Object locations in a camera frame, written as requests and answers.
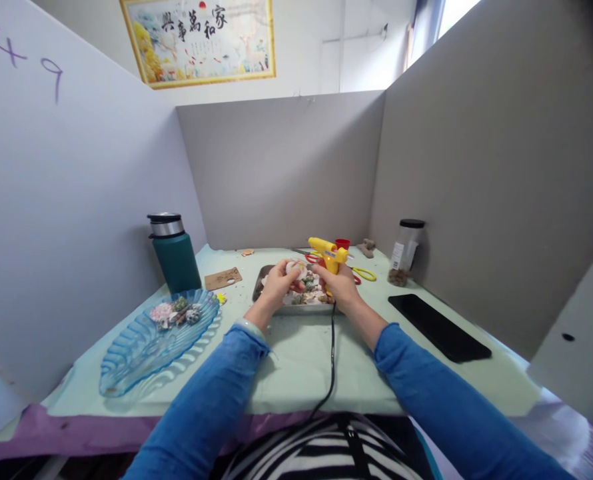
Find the metal tray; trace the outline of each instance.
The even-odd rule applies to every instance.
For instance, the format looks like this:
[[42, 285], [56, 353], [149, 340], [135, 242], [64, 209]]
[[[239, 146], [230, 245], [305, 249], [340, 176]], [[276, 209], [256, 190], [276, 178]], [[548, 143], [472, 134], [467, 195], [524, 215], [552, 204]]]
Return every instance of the metal tray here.
[[[259, 271], [257, 282], [255, 283], [255, 290], [252, 294], [252, 301], [257, 301], [261, 292], [263, 291], [263, 284], [261, 280], [265, 277], [274, 265], [266, 265]], [[308, 265], [308, 270], [312, 270], [312, 265]], [[332, 304], [328, 305], [283, 305], [275, 315], [322, 315], [332, 313]]]

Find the blue shirt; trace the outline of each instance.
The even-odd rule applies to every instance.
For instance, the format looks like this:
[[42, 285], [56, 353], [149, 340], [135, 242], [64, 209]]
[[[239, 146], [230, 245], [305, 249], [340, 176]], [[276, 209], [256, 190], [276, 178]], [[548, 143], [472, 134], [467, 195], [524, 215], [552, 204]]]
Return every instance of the blue shirt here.
[[[240, 325], [190, 378], [125, 478], [206, 479], [248, 403], [270, 347]], [[405, 410], [467, 479], [572, 479], [465, 380], [397, 323], [383, 329], [374, 362]]]

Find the yellow glue gun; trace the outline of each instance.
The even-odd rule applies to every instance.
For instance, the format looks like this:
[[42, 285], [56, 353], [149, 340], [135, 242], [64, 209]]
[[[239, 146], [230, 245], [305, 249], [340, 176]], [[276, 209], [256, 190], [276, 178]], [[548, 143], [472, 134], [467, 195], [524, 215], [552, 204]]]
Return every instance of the yellow glue gun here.
[[348, 260], [354, 260], [354, 257], [344, 249], [337, 249], [336, 245], [322, 239], [311, 237], [308, 240], [310, 246], [318, 251], [325, 260], [325, 267], [330, 273], [338, 273], [338, 264], [346, 263]]

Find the smartphone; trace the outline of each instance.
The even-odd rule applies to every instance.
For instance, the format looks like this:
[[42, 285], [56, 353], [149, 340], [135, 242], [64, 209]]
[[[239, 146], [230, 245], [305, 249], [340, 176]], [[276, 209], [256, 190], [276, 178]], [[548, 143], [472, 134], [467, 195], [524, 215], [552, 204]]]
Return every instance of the smartphone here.
[[398, 295], [388, 301], [451, 361], [463, 363], [492, 356], [488, 347], [416, 295]]

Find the striped shirt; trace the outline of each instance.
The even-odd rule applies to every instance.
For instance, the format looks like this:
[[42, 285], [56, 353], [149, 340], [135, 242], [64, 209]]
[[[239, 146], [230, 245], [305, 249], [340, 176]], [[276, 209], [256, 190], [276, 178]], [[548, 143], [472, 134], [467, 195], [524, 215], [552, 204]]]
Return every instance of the striped shirt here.
[[257, 439], [217, 462], [211, 479], [421, 479], [410, 464], [370, 421], [336, 414]]

